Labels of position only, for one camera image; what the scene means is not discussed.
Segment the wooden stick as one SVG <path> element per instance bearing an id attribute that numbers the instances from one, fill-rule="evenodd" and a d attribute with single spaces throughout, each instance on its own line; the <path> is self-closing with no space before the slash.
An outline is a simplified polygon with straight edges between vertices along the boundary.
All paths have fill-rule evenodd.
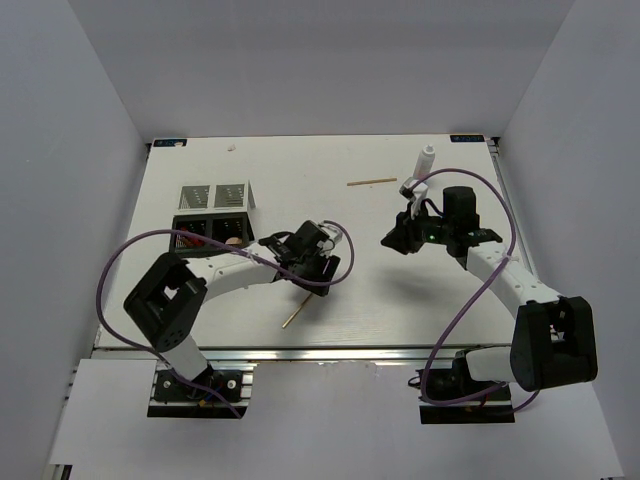
<path id="1" fill-rule="evenodd" d="M 355 187 L 355 186 L 375 185 L 375 184 L 383 184 L 383 183 L 394 183 L 396 181 L 397 181 L 396 177 L 388 177 L 388 178 L 351 181 L 351 182 L 347 182 L 346 185 L 348 187 Z"/>
<path id="2" fill-rule="evenodd" d="M 295 320 L 295 318 L 301 313 L 301 311 L 309 303 L 309 301 L 313 298 L 313 296 L 314 296 L 313 294 L 309 294 L 301 302 L 301 304 L 291 313 L 291 315 L 286 319 L 286 321 L 281 326 L 283 330 L 286 329 Z"/>

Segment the white pink blue bottle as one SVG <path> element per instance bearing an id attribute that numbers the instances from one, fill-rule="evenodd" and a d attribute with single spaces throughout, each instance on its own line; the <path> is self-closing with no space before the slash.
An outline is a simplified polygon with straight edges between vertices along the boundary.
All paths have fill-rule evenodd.
<path id="1" fill-rule="evenodd" d="M 436 152 L 434 146 L 430 144 L 424 146 L 418 155 L 412 177 L 418 180 L 428 175 L 432 170 L 435 157 Z"/>

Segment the dark red makeup pencil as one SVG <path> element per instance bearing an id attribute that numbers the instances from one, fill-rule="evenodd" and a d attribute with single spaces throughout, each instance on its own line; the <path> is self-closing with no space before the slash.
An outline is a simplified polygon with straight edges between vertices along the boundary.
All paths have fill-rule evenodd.
<path id="1" fill-rule="evenodd" d="M 205 242 L 191 236 L 177 235 L 175 239 L 176 249 L 197 249 L 205 245 Z"/>

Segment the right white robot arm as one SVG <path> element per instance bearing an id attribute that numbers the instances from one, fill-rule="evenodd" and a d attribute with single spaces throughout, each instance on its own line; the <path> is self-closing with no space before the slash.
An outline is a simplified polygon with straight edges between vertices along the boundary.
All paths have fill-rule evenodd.
<path id="1" fill-rule="evenodd" d="M 476 196 L 466 186 L 443 191 L 443 209 L 430 215 L 425 194 L 402 187 L 409 201 L 381 243 L 403 255 L 426 244 L 443 245 L 461 267 L 482 282 L 514 317 L 507 347 L 456 354 L 443 380 L 427 383 L 434 400 L 477 397 L 492 383 L 516 383 L 528 392 L 591 382 L 598 373 L 593 312 L 581 296 L 546 286 L 510 256 L 502 238 L 480 225 Z"/>

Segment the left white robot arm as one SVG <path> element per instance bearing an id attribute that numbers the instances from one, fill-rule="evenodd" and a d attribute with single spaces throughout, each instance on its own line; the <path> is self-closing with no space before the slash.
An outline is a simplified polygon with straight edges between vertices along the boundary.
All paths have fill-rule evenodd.
<path id="1" fill-rule="evenodd" d="M 276 233 L 248 247 L 212 257 L 182 258 L 166 252 L 132 289 L 124 310 L 155 352 L 177 374 L 177 387 L 199 399 L 214 374 L 191 336 L 204 303 L 253 285 L 288 280 L 316 295 L 328 294 L 340 258 L 343 232 L 306 221 L 294 233 Z"/>

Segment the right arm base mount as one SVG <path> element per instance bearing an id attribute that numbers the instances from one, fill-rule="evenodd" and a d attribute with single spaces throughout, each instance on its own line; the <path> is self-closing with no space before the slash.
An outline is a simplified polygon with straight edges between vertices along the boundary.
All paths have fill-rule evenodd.
<path id="1" fill-rule="evenodd" d="M 515 422 L 508 386 L 487 389 L 491 381 L 473 380 L 465 352 L 456 353 L 450 364 L 435 362 L 426 378 L 430 402 L 419 396 L 422 425 L 512 424 Z"/>

